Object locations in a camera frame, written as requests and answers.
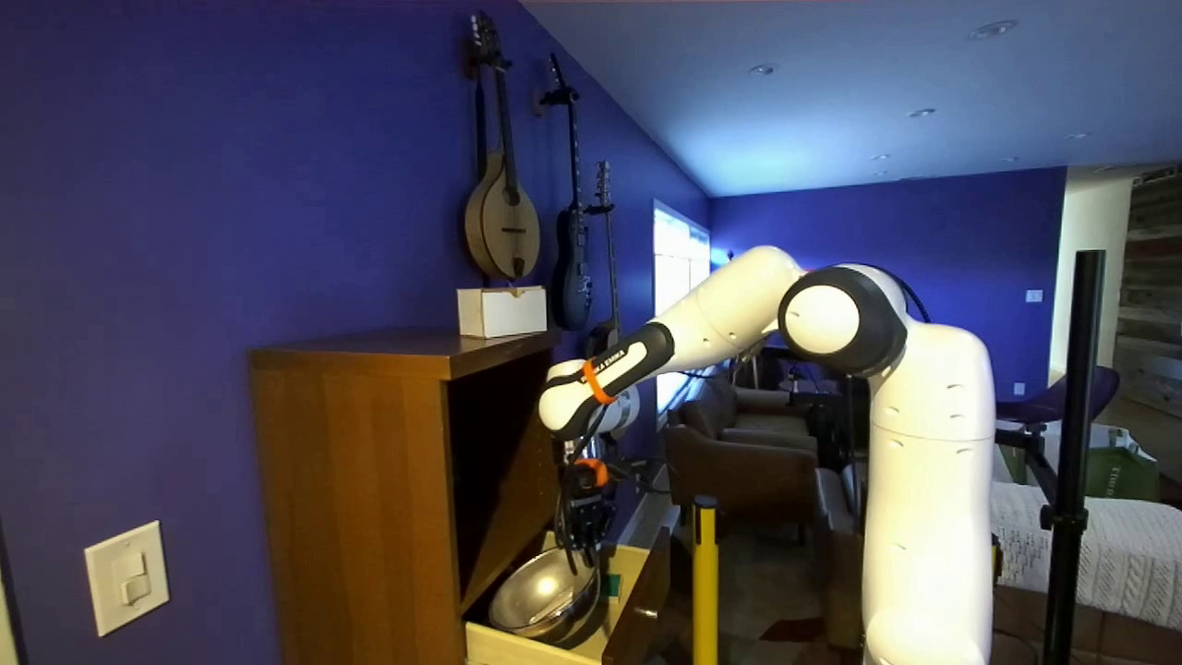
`chair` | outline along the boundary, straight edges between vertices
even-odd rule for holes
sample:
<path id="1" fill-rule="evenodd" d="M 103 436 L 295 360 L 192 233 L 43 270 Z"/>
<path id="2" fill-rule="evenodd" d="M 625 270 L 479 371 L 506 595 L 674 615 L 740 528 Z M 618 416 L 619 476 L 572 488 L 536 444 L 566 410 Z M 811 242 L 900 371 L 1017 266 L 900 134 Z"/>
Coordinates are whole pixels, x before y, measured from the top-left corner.
<path id="1" fill-rule="evenodd" d="M 1113 366 L 1088 371 L 1088 420 L 1115 398 L 1118 375 Z M 998 416 L 1020 420 L 1026 434 L 1036 434 L 1045 420 L 1062 420 L 1067 410 L 1067 386 L 1055 379 L 1023 398 L 1002 398 Z"/>

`ceiling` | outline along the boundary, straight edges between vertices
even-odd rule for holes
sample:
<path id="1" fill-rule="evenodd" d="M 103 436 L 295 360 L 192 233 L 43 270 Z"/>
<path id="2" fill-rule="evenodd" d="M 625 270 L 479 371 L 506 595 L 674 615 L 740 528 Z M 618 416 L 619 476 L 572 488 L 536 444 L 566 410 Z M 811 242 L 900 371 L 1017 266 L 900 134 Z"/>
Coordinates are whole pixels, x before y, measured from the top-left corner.
<path id="1" fill-rule="evenodd" d="M 520 0 L 711 196 L 1182 158 L 1182 0 Z"/>

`wooden panel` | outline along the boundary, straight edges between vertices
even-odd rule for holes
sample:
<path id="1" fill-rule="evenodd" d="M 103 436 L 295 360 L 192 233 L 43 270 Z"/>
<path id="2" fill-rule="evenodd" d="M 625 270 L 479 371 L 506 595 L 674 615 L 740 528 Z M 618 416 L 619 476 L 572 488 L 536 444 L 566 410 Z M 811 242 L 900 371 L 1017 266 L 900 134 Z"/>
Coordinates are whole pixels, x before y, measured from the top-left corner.
<path id="1" fill-rule="evenodd" d="M 435 377 L 259 371 L 259 444 L 283 663 L 456 663 Z"/>
<path id="2" fill-rule="evenodd" d="M 467 375 L 495 371 L 502 362 L 516 362 L 520 355 L 548 355 L 555 346 L 551 331 L 536 336 L 453 336 L 440 329 L 375 329 L 331 339 L 304 339 L 283 346 L 264 346 L 259 355 L 300 355 L 300 360 L 383 360 L 402 371 L 432 375 L 435 379 L 453 379 Z"/>
<path id="3" fill-rule="evenodd" d="M 1139 179 L 1115 324 L 1118 398 L 1104 416 L 1127 426 L 1182 474 L 1182 170 Z"/>

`white wall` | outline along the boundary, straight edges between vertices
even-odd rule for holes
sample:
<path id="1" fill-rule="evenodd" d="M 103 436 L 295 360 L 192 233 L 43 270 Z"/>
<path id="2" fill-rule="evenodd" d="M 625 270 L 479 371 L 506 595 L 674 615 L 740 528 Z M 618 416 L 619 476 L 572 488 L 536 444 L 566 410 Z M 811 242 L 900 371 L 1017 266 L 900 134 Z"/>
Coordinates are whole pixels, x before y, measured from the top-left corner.
<path id="1" fill-rule="evenodd" d="M 5 604 L 5 568 L 0 568 L 0 665 L 13 665 L 13 637 L 9 637 L 9 618 Z"/>
<path id="2" fill-rule="evenodd" d="M 1139 179 L 1134 170 L 1072 170 L 1067 175 L 1052 336 L 1049 336 L 1049 379 L 1067 375 L 1076 251 L 1092 251 L 1092 246 L 1104 251 L 1095 362 L 1113 366 L 1118 280 L 1123 280 L 1123 242 L 1127 242 L 1134 179 Z"/>

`window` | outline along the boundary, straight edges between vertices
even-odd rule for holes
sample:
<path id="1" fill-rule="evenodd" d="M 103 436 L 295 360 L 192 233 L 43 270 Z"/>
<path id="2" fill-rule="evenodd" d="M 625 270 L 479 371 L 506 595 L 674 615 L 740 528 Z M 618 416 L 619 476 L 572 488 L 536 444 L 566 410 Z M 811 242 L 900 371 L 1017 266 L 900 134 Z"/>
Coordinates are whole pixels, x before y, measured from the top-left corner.
<path id="1" fill-rule="evenodd" d="M 679 304 L 699 280 L 710 278 L 710 233 L 668 210 L 652 207 L 652 315 Z M 656 377 L 656 410 L 679 391 L 687 377 L 663 375 Z"/>

